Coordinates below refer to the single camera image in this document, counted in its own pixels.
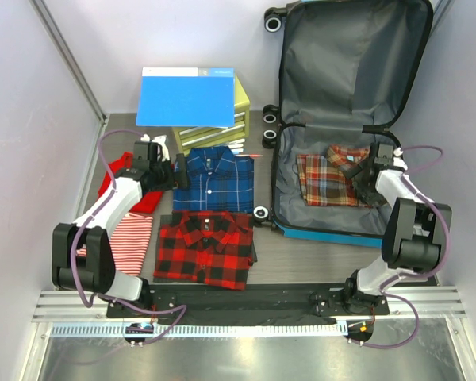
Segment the blue plaid shirt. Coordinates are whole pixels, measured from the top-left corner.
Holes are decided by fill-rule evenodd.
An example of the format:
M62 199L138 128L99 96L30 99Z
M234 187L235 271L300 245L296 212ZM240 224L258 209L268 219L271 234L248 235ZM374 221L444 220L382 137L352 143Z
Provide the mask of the blue plaid shirt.
M186 157L190 185L173 191L174 210L229 211L254 209L254 160L236 156L226 146L193 148Z

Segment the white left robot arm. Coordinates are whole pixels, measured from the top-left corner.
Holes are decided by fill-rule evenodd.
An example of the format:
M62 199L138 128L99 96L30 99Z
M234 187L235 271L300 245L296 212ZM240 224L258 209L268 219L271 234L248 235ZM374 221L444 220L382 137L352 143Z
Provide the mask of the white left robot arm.
M153 307L150 286L138 275L117 269L110 238L125 215L147 194L188 187L186 170L175 172L164 135L134 143L131 164L110 173L110 185L85 214L59 223L52 233L52 282L78 291L84 303L94 296L123 302L141 318Z

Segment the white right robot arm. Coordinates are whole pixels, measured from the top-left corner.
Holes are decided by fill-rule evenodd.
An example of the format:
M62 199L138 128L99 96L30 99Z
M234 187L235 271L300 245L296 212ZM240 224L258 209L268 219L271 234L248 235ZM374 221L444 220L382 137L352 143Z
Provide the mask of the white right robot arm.
M435 203L413 184L403 153L400 147L373 143L369 156L344 172L360 201L391 207L381 255L347 278L340 291L351 314L383 304L386 290L403 279L432 277L446 260L451 207Z

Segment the brown plaid shirt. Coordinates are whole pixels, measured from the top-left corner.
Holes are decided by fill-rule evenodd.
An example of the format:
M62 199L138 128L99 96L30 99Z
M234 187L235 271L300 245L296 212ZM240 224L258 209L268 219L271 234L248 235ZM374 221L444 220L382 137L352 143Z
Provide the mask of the brown plaid shirt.
M370 208L359 200L352 181L344 175L344 172L355 169L369 154L369 148L338 144L330 145L324 154L297 154L297 174L305 204Z

